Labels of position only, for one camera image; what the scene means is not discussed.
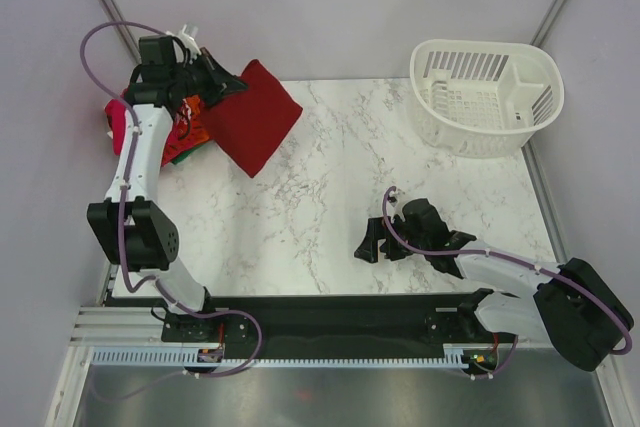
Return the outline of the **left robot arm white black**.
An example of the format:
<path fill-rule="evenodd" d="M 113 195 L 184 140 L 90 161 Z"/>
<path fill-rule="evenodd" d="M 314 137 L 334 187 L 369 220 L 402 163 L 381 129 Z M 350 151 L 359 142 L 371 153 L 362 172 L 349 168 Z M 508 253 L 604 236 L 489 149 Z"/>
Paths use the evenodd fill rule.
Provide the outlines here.
<path fill-rule="evenodd" d="M 159 173 L 185 99 L 197 96 L 215 105 L 248 86 L 196 43 L 190 26 L 176 35 L 142 37 L 139 49 L 141 62 L 118 100 L 125 113 L 117 169 L 103 201 L 88 206 L 87 220 L 128 292 L 153 286 L 171 311 L 187 314 L 190 334 L 208 340 L 220 318 L 204 307 L 207 289 L 179 258 L 178 229 L 157 201 Z"/>

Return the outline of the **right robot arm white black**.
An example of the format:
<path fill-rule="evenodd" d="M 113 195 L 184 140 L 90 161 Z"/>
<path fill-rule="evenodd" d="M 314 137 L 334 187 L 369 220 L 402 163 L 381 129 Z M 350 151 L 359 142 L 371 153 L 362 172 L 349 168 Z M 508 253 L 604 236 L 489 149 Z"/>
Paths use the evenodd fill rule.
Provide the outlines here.
<path fill-rule="evenodd" d="M 509 334 L 548 343 L 573 366 L 590 372 L 633 347 L 634 319 L 586 261 L 538 262 L 496 249 L 447 226 L 425 198 L 367 221 L 355 258 L 373 264 L 422 256 L 436 271 L 481 283 L 458 307 L 467 339 Z"/>

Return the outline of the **dark red t-shirt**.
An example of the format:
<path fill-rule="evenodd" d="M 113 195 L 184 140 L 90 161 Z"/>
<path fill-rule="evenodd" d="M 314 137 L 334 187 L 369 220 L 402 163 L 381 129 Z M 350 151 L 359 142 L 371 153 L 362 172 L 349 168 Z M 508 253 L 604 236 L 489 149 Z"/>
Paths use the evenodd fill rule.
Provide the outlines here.
<path fill-rule="evenodd" d="M 247 64 L 240 79 L 248 89 L 204 109 L 200 121 L 210 139 L 253 178 L 285 140 L 303 108 L 257 59 Z"/>

